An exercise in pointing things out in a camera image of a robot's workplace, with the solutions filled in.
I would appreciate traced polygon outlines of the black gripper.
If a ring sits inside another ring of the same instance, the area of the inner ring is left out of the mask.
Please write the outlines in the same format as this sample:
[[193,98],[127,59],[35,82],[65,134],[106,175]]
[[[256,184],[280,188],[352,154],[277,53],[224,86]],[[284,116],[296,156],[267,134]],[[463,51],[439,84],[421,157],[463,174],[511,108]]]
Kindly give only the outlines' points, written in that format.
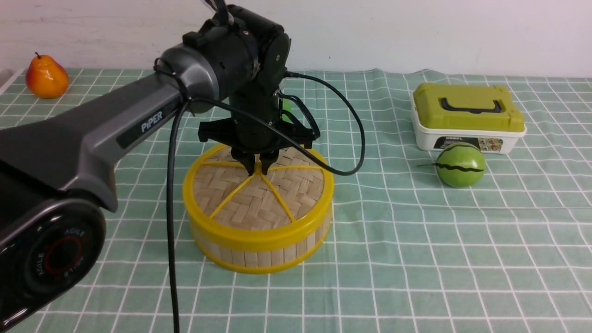
[[229,112],[229,117],[201,122],[199,141],[215,141],[233,148],[231,157],[249,176],[254,173],[254,154],[259,154],[261,173],[268,175],[269,168],[279,158],[280,149],[295,144],[309,149],[320,136],[319,127],[307,108],[304,114],[312,122],[310,127],[281,108],[280,96],[277,87],[266,88],[258,83],[245,85],[230,95],[228,104],[218,105]]

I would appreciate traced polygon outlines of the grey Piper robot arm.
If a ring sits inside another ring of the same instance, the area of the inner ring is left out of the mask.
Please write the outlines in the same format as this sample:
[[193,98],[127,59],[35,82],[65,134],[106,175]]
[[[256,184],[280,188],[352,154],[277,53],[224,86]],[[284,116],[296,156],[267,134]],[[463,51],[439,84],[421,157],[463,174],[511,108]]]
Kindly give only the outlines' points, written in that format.
[[199,31],[154,62],[154,73],[39,122],[2,129],[1,331],[74,287],[106,237],[102,209],[116,211],[114,168],[184,112],[214,107],[231,118],[205,122],[201,142],[231,148],[252,174],[281,149],[311,148],[313,130],[284,122],[279,85],[290,38],[284,28],[224,1]]

